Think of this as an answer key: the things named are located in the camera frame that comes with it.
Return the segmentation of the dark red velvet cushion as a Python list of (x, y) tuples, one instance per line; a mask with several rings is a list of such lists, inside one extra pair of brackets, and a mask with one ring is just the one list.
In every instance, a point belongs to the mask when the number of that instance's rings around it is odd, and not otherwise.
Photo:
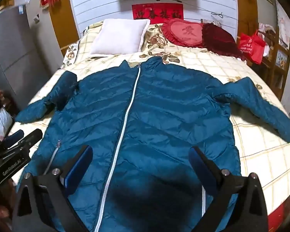
[(202, 44), (209, 51), (218, 55), (245, 59), (233, 36), (214, 24), (203, 24)]

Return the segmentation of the white square pillow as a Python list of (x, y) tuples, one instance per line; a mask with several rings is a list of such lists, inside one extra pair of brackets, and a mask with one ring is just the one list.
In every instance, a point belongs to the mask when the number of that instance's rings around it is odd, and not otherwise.
[(149, 19), (105, 19), (93, 40), (91, 54), (106, 56), (140, 52), (149, 25)]

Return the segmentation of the grey wardrobe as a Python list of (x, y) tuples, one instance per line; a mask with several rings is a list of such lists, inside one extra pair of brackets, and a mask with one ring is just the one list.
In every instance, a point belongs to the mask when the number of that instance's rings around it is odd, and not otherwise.
[(25, 108), (50, 75), (38, 54), (26, 6), (0, 12), (0, 89)]

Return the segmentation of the white plastic bag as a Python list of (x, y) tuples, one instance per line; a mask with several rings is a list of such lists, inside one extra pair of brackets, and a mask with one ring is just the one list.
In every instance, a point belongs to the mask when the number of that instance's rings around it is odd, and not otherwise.
[(3, 141), (12, 126), (13, 119), (4, 107), (0, 108), (0, 141)]

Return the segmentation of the red Chinese banner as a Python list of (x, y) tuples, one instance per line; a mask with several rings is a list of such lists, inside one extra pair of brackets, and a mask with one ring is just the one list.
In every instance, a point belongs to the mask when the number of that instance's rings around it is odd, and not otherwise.
[(133, 4), (133, 19), (149, 19), (151, 24), (164, 23), (165, 20), (184, 18), (182, 4), (178, 3), (145, 3)]

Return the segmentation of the red shopping bag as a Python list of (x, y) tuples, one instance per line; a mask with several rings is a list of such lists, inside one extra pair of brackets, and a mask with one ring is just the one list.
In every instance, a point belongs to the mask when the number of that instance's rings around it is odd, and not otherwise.
[(261, 64), (266, 42), (258, 36), (258, 30), (251, 36), (242, 32), (239, 37), (238, 49), (241, 52), (242, 61), (248, 60), (255, 64)]

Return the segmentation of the wooden chair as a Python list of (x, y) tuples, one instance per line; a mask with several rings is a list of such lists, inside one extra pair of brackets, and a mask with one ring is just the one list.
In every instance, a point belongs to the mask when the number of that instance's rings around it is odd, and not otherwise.
[(269, 54), (262, 58), (260, 64), (261, 78), (270, 87), (275, 96), (281, 100), (290, 68), (290, 39), (285, 43), (280, 37), (277, 26), (275, 32), (271, 29), (265, 32), (258, 31), (269, 46)]

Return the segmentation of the floral checked bed sheet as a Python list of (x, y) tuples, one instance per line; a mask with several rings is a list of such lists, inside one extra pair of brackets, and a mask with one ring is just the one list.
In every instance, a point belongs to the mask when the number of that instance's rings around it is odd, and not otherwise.
[[(89, 26), (86, 34), (78, 43), (75, 60), (66, 61), (35, 94), (25, 108), (46, 97), (60, 76), (66, 71), (76, 74), (77, 78), (82, 80), (93, 73), (117, 67), (123, 61), (127, 61), (129, 66), (133, 68), (152, 57), (160, 57), (164, 64), (176, 64), (187, 69), (202, 71), (223, 84), (237, 82), (242, 78), (250, 78), (262, 98), (286, 115), (286, 111), (274, 93), (246, 65), (246, 62), (239, 58), (218, 55), (206, 49), (186, 48), (170, 43), (161, 32), (161, 25), (159, 24), (151, 25), (146, 31), (144, 47), (141, 52), (110, 55), (102, 58), (92, 57), (89, 54), (89, 49), (92, 47), (93, 40), (98, 35), (101, 26), (100, 23)], [(236, 103), (231, 103), (230, 107), (230, 121), (233, 125), (235, 145), (241, 163), (240, 175), (246, 176), (251, 172), (259, 175), (267, 211), (271, 213), (290, 195), (290, 142), (284, 141), (270, 125), (257, 118), (250, 110)], [(25, 134), (28, 134), (39, 128), (44, 137), (52, 116), (53, 113), (49, 112), (40, 120), (25, 124), (16, 120), (12, 131), (21, 128)], [(31, 158), (37, 151), (40, 142), (30, 152)], [(25, 174), (24, 169), (17, 173), (15, 180), (19, 181), (23, 174)], [(209, 200), (208, 191), (202, 187), (202, 211)]]

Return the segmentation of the red heart-shaped cushion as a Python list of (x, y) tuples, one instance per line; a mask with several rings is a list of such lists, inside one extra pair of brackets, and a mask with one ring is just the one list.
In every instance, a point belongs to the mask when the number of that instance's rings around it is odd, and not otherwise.
[(164, 37), (175, 45), (190, 48), (203, 47), (201, 23), (175, 18), (166, 20), (160, 29)]

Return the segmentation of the blue puffer jacket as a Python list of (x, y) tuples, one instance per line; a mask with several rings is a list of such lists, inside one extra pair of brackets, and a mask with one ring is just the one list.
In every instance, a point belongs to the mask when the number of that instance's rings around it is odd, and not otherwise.
[(202, 187), (189, 149), (241, 173), (231, 103), (290, 142), (290, 119), (250, 78), (223, 84), (160, 57), (133, 68), (123, 61), (82, 80), (66, 71), (16, 118), (25, 124), (53, 113), (24, 172), (60, 168), (91, 146), (93, 161), (69, 198), (89, 231), (191, 231), (201, 217)]

